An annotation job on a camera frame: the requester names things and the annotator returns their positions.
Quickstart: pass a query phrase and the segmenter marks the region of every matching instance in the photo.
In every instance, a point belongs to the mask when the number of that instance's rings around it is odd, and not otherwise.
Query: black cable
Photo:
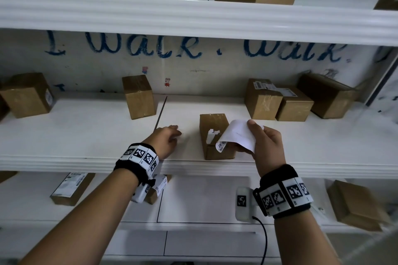
[[[260,264],[260,265],[263,265],[263,264],[264,264],[264,260],[265,260],[265,258],[266,258],[266,254],[267,254],[267,248],[268,248],[267,231],[266,231],[266,228],[264,227],[264,224],[263,224],[257,217],[252,216],[252,218],[253,218],[254,220],[257,220],[258,222],[260,222],[261,226],[262,226],[263,229],[264,229],[264,234],[266,235],[266,248],[264,249],[263,259],[262,259],[261,264]]]

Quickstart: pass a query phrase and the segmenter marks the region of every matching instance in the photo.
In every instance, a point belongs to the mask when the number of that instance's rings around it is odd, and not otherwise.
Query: person's left hand
[[[177,146],[177,136],[181,132],[178,131],[177,125],[170,125],[168,127],[157,128],[148,138],[142,141],[145,144],[151,145],[160,160],[167,158]]]

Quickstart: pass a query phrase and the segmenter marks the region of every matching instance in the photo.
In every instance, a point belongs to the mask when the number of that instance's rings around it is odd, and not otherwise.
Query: person's right hand
[[[248,152],[253,156],[260,177],[286,164],[282,135],[279,131],[265,126],[262,129],[252,119],[248,120],[248,127],[256,139],[254,154],[241,146],[236,150]]]

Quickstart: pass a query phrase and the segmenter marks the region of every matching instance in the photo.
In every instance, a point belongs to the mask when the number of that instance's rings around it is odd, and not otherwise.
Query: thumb
[[[251,133],[254,135],[256,141],[262,140],[266,137],[264,130],[259,125],[257,125],[256,122],[253,121],[252,119],[248,120],[248,128],[251,131]]]

